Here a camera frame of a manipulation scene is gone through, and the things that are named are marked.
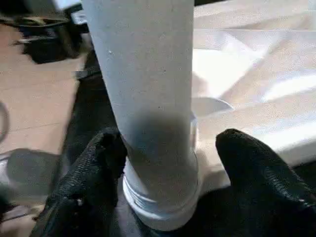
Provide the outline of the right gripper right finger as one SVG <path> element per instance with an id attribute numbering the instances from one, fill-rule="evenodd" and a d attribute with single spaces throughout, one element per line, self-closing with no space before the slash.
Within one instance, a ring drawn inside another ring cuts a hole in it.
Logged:
<path id="1" fill-rule="evenodd" d="M 197 237 L 313 237 L 316 194 L 262 141 L 237 129 L 216 137 L 217 153 L 231 182 L 215 221 L 205 211 Z"/>

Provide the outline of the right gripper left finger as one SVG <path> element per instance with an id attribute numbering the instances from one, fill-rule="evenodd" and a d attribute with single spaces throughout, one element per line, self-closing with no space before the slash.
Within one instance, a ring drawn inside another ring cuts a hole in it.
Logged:
<path id="1" fill-rule="evenodd" d="M 48 196 L 33 237 L 107 237 L 127 149 L 117 128 L 98 133 Z"/>

